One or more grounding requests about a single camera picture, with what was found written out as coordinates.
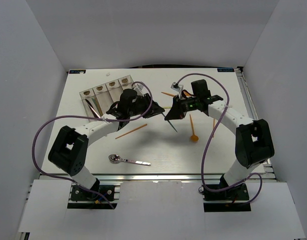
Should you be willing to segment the teal plastic spoon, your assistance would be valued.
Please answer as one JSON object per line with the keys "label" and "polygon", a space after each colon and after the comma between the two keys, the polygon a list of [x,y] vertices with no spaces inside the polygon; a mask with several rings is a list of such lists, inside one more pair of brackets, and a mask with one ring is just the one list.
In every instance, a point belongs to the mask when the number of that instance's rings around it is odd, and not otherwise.
{"label": "teal plastic spoon", "polygon": [[166,115],[165,115],[164,113],[161,113],[161,114],[162,114],[164,120],[168,122],[168,124],[173,128],[173,130],[174,130],[176,133],[178,133],[178,131],[177,131],[177,129],[174,127],[174,125],[173,125],[169,120],[166,120],[166,119],[165,119]]}

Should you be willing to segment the orange plastic spoon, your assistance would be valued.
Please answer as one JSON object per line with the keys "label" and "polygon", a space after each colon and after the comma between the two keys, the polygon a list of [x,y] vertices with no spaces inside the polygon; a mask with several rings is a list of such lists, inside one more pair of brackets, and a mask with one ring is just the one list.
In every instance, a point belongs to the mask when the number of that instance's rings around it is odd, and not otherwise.
{"label": "orange plastic spoon", "polygon": [[199,137],[195,133],[194,123],[193,123],[193,119],[192,119],[191,115],[189,115],[189,119],[190,119],[191,131],[192,131],[192,135],[190,136],[190,140],[193,143],[197,143],[199,141]]}

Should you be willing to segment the dark iridescent metal knife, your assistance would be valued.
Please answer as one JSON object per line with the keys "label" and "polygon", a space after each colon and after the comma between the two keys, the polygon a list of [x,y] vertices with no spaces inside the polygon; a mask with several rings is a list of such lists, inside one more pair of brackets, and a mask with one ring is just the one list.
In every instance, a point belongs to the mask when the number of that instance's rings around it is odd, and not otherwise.
{"label": "dark iridescent metal knife", "polygon": [[91,102],[90,102],[88,99],[86,99],[85,101],[86,101],[86,103],[87,103],[89,109],[91,110],[93,116],[94,116],[95,118],[100,119],[101,116],[100,116],[100,115],[97,113],[97,111],[94,109],[94,107],[93,107],[93,105],[91,104]]}

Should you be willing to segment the teal plastic knife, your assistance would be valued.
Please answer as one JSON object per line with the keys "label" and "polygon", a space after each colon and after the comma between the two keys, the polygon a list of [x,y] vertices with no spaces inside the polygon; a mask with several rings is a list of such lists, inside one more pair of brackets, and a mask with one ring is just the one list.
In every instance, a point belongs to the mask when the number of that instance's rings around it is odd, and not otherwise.
{"label": "teal plastic knife", "polygon": [[98,105],[97,105],[96,100],[94,98],[92,98],[91,100],[92,100],[93,104],[95,105],[95,107],[98,109]]}

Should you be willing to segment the silver metal spoon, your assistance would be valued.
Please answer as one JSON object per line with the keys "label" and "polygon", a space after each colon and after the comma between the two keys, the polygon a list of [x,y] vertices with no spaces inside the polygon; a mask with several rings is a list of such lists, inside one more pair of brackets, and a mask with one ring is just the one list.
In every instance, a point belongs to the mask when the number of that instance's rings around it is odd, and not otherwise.
{"label": "silver metal spoon", "polygon": [[125,158],[120,157],[117,154],[109,155],[108,159],[112,164],[127,163],[127,164],[134,164],[134,165],[147,166],[147,167],[151,166],[150,162],[132,160],[132,159],[125,159]]}

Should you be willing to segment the orange plastic knife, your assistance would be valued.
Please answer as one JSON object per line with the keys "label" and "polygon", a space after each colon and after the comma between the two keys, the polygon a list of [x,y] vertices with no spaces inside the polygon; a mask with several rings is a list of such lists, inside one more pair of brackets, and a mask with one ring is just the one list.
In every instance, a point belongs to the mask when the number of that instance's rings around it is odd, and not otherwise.
{"label": "orange plastic knife", "polygon": [[99,112],[99,115],[102,117],[103,116],[103,112],[102,112],[101,106],[99,105],[99,102],[98,102],[97,98],[95,97],[94,99],[96,100],[96,103],[97,103],[97,106],[98,106],[97,110]]}

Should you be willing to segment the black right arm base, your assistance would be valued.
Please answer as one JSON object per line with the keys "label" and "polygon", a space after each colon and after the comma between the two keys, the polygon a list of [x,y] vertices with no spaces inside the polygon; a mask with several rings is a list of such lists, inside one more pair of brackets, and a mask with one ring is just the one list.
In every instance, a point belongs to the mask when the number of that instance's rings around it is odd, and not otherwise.
{"label": "black right arm base", "polygon": [[198,192],[203,196],[205,213],[251,211],[250,197],[247,186],[244,183],[221,192],[211,192],[200,186]]}

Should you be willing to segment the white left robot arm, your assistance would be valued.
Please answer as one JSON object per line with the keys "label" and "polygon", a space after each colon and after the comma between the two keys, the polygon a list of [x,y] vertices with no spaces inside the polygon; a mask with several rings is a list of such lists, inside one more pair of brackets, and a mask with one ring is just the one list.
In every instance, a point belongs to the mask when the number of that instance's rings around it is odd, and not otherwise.
{"label": "white left robot arm", "polygon": [[139,95],[134,89],[125,89],[119,100],[102,116],[102,120],[76,128],[67,125],[62,127],[48,154],[48,160],[82,186],[81,192],[87,199],[93,200],[99,195],[100,181],[85,167],[88,147],[124,128],[131,117],[142,116],[147,119],[164,111],[157,102],[152,101],[149,93]]}

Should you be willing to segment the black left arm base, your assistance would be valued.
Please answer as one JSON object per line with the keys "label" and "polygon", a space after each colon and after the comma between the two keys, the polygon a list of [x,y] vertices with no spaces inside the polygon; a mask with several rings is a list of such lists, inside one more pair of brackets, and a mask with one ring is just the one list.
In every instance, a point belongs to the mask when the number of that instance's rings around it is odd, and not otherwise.
{"label": "black left arm base", "polygon": [[112,205],[100,195],[85,191],[77,185],[72,185],[70,189],[69,199],[67,203],[68,209],[80,209],[80,210],[112,210],[115,209],[118,204],[120,196],[119,185],[103,185],[101,184],[98,191],[103,195]]}

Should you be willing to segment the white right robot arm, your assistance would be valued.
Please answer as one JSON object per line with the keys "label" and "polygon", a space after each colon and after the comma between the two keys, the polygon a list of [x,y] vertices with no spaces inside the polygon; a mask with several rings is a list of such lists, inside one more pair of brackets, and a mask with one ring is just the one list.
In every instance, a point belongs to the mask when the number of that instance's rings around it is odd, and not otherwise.
{"label": "white right robot arm", "polygon": [[212,95],[206,80],[191,83],[192,96],[186,96],[182,85],[172,84],[178,90],[165,120],[181,120],[188,112],[200,111],[217,120],[235,136],[235,161],[221,177],[219,193],[232,199],[238,192],[237,185],[261,163],[275,154],[269,124],[264,119],[255,120],[234,110],[219,95]]}

